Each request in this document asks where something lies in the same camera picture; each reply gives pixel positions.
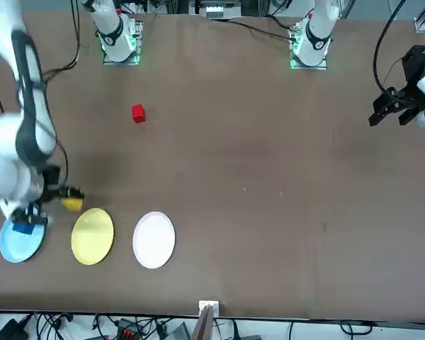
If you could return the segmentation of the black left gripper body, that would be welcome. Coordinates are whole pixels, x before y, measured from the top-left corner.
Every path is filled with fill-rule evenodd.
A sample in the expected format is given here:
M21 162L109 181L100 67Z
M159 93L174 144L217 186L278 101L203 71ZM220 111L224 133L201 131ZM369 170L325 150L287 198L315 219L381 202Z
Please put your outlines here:
M418 108L425 108L425 94L417 87L425 69L425 45L413 45L402 58L406 86L402 89L404 99Z

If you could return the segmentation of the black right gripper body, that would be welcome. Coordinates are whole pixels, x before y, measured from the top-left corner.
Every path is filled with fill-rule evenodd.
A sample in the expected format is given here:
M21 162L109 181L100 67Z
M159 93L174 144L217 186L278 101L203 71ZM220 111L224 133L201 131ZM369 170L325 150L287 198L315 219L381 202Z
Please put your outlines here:
M39 203L48 203L54 199L67 198L68 187L60 181L60 167L57 165L46 165L40 170L43 177L43 190Z

